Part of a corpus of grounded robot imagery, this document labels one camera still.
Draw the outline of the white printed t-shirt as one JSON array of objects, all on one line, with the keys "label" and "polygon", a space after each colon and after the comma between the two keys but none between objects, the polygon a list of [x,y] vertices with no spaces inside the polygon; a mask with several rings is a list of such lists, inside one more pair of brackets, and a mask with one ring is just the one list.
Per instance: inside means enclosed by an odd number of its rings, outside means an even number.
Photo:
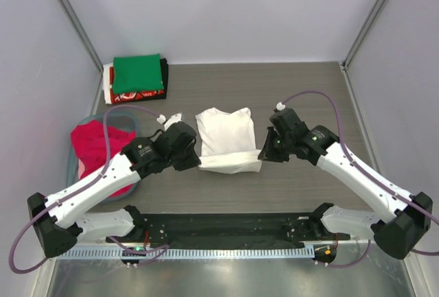
[{"label": "white printed t-shirt", "polygon": [[197,114],[195,120],[202,142],[199,169],[219,174],[260,172],[260,150],[249,108],[229,113],[213,107]]}]

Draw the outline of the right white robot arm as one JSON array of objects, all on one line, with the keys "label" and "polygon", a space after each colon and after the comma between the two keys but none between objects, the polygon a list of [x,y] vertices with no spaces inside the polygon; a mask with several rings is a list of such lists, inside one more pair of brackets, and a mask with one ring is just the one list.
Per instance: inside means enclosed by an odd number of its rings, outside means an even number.
[{"label": "right white robot arm", "polygon": [[258,158],[283,163],[291,155],[331,174],[354,191],[372,209],[354,211],[322,204],[313,212],[310,233],[324,239],[344,233],[374,241],[387,255],[404,259],[431,226],[433,201],[393,184],[367,166],[324,126],[308,128],[296,112],[277,104]]}]

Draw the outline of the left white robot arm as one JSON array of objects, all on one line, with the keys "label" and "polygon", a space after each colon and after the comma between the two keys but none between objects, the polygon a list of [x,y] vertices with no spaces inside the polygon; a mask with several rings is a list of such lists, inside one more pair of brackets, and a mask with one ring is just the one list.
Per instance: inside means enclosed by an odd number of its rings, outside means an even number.
[{"label": "left white robot arm", "polygon": [[200,164],[194,147],[197,134],[183,121],[168,123],[151,137],[137,137],[116,153],[107,165],[74,185],[44,196],[35,193],[27,205],[44,255],[53,258],[79,241],[127,237],[139,241],[146,225],[132,206],[113,213],[90,214],[88,210],[114,192],[168,167],[184,171]]}]

